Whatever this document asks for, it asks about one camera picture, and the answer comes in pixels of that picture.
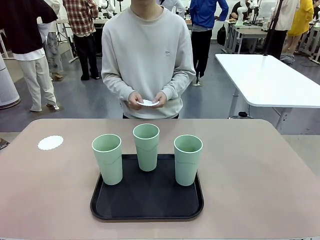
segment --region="blue shirt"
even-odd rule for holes
[[[215,25],[217,2],[222,9],[219,20],[226,20],[229,12],[226,0],[191,0],[190,16],[192,24],[204,28],[213,28]]]

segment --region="black shoe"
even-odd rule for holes
[[[92,79],[95,79],[95,80],[99,80],[100,79],[100,77],[99,76],[90,76]]]
[[[89,76],[85,76],[85,75],[81,76],[81,81],[88,81],[88,80],[90,80]]]

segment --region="yellow dress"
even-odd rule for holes
[[[295,37],[309,30],[309,22],[314,18],[312,0],[300,0],[300,8],[295,12],[288,36]]]

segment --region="green cup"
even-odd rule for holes
[[[181,135],[174,140],[175,180],[182,186],[194,183],[203,148],[200,138]]]
[[[142,171],[150,172],[157,167],[159,133],[159,128],[149,123],[133,129],[136,153]]]
[[[92,149],[104,183],[120,183],[123,177],[121,138],[114,134],[98,136],[92,142]]]

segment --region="white cylindrical bin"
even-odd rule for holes
[[[20,103],[20,96],[0,54],[0,110]]]

